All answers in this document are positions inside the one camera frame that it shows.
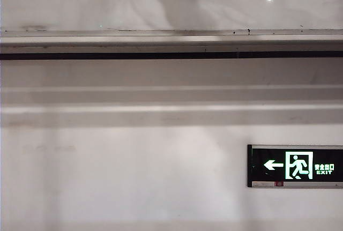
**emergency exit sign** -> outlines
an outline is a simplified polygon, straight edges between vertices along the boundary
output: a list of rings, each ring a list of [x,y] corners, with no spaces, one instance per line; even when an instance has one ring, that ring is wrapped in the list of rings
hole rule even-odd
[[[343,146],[248,145],[249,187],[343,187]]]

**marble surface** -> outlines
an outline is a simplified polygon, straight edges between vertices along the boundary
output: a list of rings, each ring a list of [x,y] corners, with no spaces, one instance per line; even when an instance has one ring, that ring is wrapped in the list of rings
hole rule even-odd
[[[342,29],[343,0],[2,0],[2,31]]]

